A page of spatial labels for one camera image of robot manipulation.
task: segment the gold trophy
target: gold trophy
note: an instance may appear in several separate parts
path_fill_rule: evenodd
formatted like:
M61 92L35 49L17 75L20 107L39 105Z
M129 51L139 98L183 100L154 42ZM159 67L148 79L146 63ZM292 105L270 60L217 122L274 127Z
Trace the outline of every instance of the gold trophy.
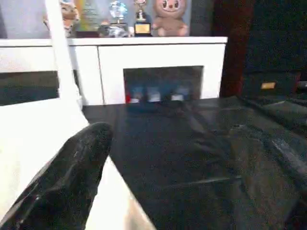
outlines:
M138 11L136 12L136 22L134 24L135 36L151 37L150 22L148 21L147 15L144 12L144 6L147 2L146 0L134 0L134 3L138 6Z

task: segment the stuffed toy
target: stuffed toy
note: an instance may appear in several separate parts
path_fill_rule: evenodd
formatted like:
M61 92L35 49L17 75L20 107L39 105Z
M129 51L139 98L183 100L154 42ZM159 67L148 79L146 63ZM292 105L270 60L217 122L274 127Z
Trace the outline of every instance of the stuffed toy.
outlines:
M155 0L154 10L157 14L153 29L159 36L186 36L188 26L182 21L187 8L187 0Z
M62 17L63 17L63 24L65 29L65 36L71 37L72 28L80 21L80 16L78 10L74 3L72 2L63 2L60 1L61 10L62 10ZM49 23L47 16L44 16L44 24L49 29Z

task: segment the pink plush toy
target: pink plush toy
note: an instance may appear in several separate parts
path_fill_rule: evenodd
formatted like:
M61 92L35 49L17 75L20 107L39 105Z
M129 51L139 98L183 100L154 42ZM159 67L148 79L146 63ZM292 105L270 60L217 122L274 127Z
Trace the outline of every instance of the pink plush toy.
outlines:
M182 21L187 8L187 0L155 0L157 17L153 29L159 36L186 36L188 26Z

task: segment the trophy base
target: trophy base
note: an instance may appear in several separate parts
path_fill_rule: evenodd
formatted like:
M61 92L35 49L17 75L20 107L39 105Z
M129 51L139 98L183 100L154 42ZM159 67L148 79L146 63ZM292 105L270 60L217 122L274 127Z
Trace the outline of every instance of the trophy base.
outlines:
M126 23L112 23L107 28L108 37L129 37Z
M76 38L99 37L97 31L76 31Z
M136 22L134 24L134 36L135 37L152 37L150 23Z

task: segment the gold label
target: gold label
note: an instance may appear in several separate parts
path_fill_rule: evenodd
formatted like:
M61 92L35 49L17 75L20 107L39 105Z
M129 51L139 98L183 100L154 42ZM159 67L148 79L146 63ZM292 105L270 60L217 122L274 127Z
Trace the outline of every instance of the gold label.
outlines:
M275 88L276 83L275 82L266 82L262 83L261 89L262 90L271 90Z
M150 34L150 25L149 24L136 24L135 33L136 34Z

